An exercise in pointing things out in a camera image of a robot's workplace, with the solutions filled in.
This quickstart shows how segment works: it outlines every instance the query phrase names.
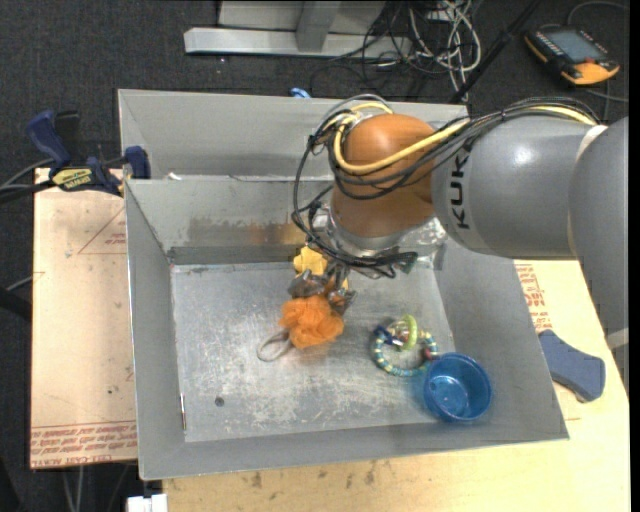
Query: white object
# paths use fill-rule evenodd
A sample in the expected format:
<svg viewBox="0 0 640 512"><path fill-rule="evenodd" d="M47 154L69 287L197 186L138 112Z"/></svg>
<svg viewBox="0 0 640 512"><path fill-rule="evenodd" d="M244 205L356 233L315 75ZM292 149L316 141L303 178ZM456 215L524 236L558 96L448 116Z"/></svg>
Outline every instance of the white object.
<svg viewBox="0 0 640 512"><path fill-rule="evenodd" d="M126 512L168 512L166 494L154 494L151 498L132 496L127 499Z"/></svg>

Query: blue bowl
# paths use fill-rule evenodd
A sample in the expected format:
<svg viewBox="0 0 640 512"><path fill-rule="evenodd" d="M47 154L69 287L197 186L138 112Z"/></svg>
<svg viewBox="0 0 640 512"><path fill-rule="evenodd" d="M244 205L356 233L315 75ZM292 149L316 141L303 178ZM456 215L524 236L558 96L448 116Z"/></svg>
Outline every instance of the blue bowl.
<svg viewBox="0 0 640 512"><path fill-rule="evenodd" d="M450 352L429 365L424 403L440 419L478 419L489 408L491 395L487 372L469 356Z"/></svg>

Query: handheld device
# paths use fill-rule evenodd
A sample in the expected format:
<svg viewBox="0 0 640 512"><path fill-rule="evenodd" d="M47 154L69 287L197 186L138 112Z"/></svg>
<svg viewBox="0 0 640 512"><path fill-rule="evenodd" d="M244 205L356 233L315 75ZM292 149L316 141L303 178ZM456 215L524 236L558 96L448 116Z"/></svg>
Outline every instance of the handheld device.
<svg viewBox="0 0 640 512"><path fill-rule="evenodd" d="M574 85L604 82L620 69L607 50L579 27L541 27L526 32L524 41L552 74Z"/></svg>

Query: orange fabric toy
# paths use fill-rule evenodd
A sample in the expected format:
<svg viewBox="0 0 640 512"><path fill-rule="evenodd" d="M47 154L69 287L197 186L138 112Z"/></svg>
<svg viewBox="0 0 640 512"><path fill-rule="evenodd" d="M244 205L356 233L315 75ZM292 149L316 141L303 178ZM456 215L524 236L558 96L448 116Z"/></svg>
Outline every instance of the orange fabric toy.
<svg viewBox="0 0 640 512"><path fill-rule="evenodd" d="M279 324L289 330L296 348L335 341L344 330L342 317L331 309L324 295L288 300L282 305Z"/></svg>

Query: clamp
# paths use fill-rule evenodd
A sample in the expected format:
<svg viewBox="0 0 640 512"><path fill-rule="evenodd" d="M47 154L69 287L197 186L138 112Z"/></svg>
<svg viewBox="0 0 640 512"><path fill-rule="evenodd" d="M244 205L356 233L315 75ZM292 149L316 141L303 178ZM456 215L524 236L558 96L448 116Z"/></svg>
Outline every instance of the clamp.
<svg viewBox="0 0 640 512"><path fill-rule="evenodd" d="M87 158L85 165L71 165L71 154L54 126L56 119L51 110L39 113L27 124L27 135L40 151L53 160L49 180L62 190L95 190L122 196L124 179L151 177L147 154L140 146L126 148L124 156L116 160L125 164L123 180L111 174L106 163L93 156Z"/></svg>

